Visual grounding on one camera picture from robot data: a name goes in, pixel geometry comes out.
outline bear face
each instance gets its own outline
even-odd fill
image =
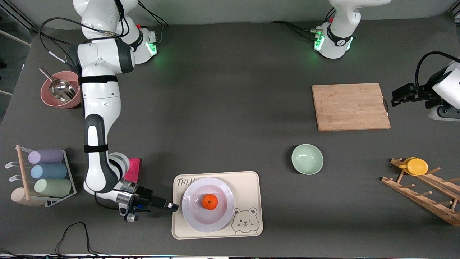
[[[255,208],[250,208],[247,211],[240,211],[240,209],[236,208],[233,211],[233,222],[231,224],[235,234],[238,232],[251,233],[251,231],[256,233],[260,226],[256,215],[257,210]]]

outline pink sponge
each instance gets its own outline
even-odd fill
[[[141,159],[140,158],[130,158],[129,159],[129,169],[126,172],[124,179],[128,182],[138,182],[139,170],[141,169]]]

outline orange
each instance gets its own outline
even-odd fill
[[[217,197],[213,194],[205,194],[201,200],[201,205],[203,208],[210,211],[215,209],[218,203],[219,201],[217,200]]]

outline wooden rack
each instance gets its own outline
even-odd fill
[[[402,159],[391,159],[390,163],[392,163],[395,166],[398,166],[402,164]],[[440,169],[441,168],[438,167],[438,168],[435,168],[427,172],[424,175],[414,176],[414,177],[418,178],[422,182],[426,183],[427,185],[431,186],[432,188],[436,189],[437,191],[449,197],[451,200],[448,200],[448,201],[435,202],[427,198],[426,196],[432,194],[433,193],[432,191],[428,191],[424,193],[414,192],[410,188],[415,187],[415,184],[406,185],[406,186],[399,184],[401,182],[403,175],[405,174],[404,170],[401,171],[396,181],[393,181],[393,178],[387,178],[387,177],[382,177],[381,181],[384,184],[390,186],[393,190],[408,197],[413,202],[419,204],[425,209],[431,211],[433,214],[447,221],[451,225],[459,227],[460,226],[460,212],[456,212],[454,209],[457,205],[458,200],[460,200],[460,195],[458,195],[457,193],[453,191],[460,192],[460,186],[452,182],[460,181],[460,178],[444,180],[437,176],[434,176],[433,173],[439,171]]]

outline wooden cutting board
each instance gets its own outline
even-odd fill
[[[378,83],[314,85],[319,131],[390,128]]]

